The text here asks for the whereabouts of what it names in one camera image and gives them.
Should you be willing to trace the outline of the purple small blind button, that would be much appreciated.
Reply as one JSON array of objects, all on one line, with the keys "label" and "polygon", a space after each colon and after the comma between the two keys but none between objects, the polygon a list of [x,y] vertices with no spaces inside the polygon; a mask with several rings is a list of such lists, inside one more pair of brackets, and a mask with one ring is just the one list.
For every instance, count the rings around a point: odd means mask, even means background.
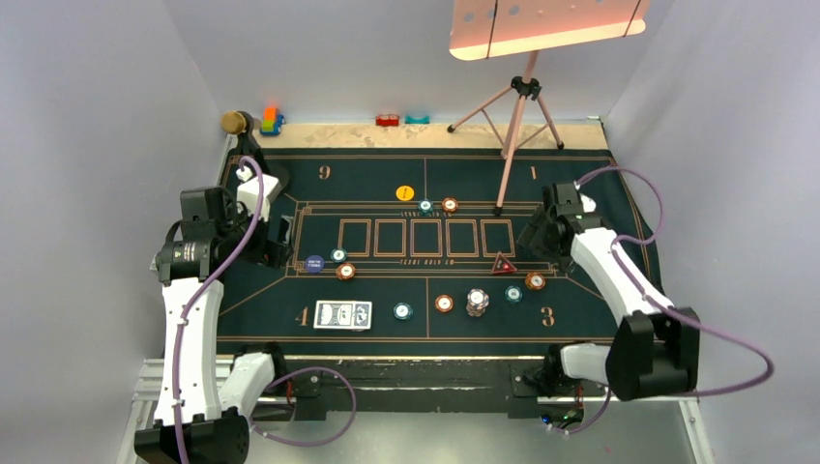
[{"label": "purple small blind button", "polygon": [[304,261],[305,271],[309,274],[316,275],[323,271],[326,265],[326,260],[321,255],[308,256]]}]

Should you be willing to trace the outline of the red triangle marker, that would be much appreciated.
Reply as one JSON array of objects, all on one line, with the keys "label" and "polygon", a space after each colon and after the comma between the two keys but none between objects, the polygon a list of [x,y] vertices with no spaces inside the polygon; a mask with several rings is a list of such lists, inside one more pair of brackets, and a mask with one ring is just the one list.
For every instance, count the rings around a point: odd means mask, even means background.
[{"label": "red triangle marker", "polygon": [[502,251],[498,251],[492,263],[491,273],[496,276],[514,274],[517,272],[518,269],[510,258]]}]

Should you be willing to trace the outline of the blue playing card deck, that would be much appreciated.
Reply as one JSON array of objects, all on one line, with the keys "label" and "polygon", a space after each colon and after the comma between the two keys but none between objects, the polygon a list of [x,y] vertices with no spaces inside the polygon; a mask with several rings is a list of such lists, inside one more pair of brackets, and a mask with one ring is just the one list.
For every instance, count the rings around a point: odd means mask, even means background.
[{"label": "blue playing card deck", "polygon": [[315,304],[316,330],[366,331],[371,321],[372,302],[319,300]]}]

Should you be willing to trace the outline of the pink white poker chip stack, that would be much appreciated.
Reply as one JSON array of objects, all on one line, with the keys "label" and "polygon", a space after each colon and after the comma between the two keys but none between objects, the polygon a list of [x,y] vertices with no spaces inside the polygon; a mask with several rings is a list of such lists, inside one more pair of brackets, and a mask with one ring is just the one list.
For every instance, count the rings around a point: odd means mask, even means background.
[{"label": "pink white poker chip stack", "polygon": [[481,317],[486,312],[489,296],[482,289],[471,289],[467,294],[466,311],[472,317]]}]

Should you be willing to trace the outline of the orange poker chip stack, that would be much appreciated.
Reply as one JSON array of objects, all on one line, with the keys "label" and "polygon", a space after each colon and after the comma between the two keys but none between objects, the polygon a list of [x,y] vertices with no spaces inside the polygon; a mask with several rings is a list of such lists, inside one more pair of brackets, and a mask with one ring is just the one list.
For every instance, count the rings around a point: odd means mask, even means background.
[{"label": "orange poker chip stack", "polygon": [[450,312],[454,308],[454,299],[449,295],[439,295],[434,301],[434,307],[442,313]]}]

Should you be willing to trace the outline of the green poker chip stack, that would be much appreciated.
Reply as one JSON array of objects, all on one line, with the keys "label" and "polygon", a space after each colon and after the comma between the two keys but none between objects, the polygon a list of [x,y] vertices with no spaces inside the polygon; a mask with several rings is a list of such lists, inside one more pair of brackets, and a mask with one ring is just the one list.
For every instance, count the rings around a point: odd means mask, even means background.
[{"label": "green poker chip stack", "polygon": [[397,320],[406,321],[413,317],[414,309],[410,304],[401,302],[394,306],[393,315]]}]

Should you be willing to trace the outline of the yellow dealer button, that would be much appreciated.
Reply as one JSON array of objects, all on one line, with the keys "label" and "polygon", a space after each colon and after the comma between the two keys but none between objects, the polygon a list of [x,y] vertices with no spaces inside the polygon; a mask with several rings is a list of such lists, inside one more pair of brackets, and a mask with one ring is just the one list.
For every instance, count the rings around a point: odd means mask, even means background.
[{"label": "yellow dealer button", "polygon": [[395,190],[395,197],[399,201],[411,201],[415,198],[415,189],[409,185],[399,186]]}]

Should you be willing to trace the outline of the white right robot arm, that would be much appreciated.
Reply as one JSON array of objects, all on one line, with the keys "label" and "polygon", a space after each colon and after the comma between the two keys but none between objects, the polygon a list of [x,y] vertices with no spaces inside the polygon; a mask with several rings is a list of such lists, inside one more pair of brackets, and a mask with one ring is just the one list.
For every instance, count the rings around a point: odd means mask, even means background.
[{"label": "white right robot arm", "polygon": [[608,346],[571,342],[549,347],[530,384],[552,396],[583,380],[621,400],[677,395],[697,384],[700,331],[664,313],[671,302],[617,243],[616,232],[572,182],[542,190],[542,204],[518,244],[539,258],[575,264],[593,281],[618,326]]}]

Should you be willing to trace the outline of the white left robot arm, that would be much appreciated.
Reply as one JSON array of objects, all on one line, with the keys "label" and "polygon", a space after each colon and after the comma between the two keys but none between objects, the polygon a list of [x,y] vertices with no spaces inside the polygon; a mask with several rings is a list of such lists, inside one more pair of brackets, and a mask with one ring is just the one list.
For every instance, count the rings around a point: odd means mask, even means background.
[{"label": "white left robot arm", "polygon": [[249,416],[261,396],[287,386],[288,369],[274,342],[247,347],[217,380],[217,324],[222,275],[237,259],[280,266],[288,246],[268,238],[278,188],[250,182],[184,190],[182,217],[169,228],[152,265],[162,286],[166,321],[160,398],[152,425],[134,434],[148,463],[243,463]]}]

